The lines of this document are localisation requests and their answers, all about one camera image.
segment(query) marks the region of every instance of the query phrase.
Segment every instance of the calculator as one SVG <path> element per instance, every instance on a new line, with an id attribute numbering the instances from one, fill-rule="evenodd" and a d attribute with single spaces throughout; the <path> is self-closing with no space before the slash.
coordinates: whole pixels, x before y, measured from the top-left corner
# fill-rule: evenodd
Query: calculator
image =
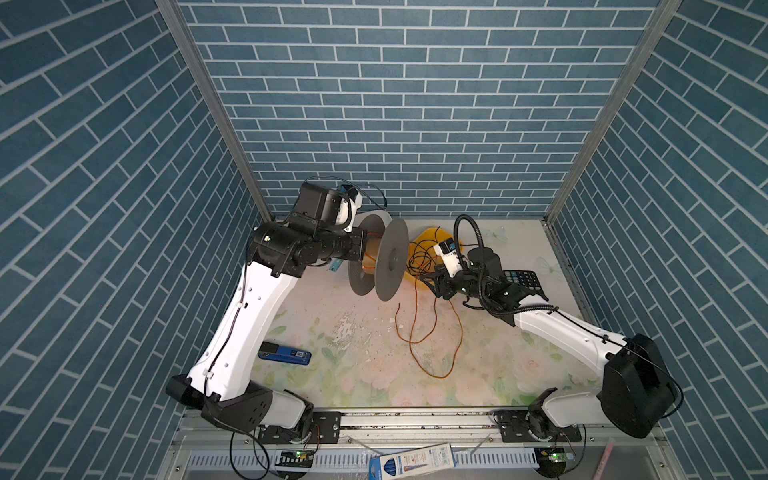
<path id="1" fill-rule="evenodd" d="M 547 299 L 546 295 L 544 295 L 544 290 L 541 289 L 541 284 L 538 282 L 536 272 L 531 270 L 504 270 L 504 277 L 508 282 L 524 286 L 537 295 L 541 295 L 545 300 Z"/>

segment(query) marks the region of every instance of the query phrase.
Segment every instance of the brick wallpaper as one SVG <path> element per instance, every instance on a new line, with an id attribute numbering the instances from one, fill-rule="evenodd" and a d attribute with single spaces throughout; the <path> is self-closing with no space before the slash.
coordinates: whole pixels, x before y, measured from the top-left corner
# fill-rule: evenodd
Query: brick wallpaper
<path id="1" fill-rule="evenodd" d="M 691 478 L 768 478 L 768 2 L 684 0 L 555 229 L 596 317 L 662 347 Z"/>
<path id="2" fill-rule="evenodd" d="M 267 200 L 540 217 L 657 0 L 182 0 Z"/>
<path id="3" fill-rule="evenodd" d="M 0 2 L 0 478 L 153 478 L 257 221 L 152 0 Z"/>

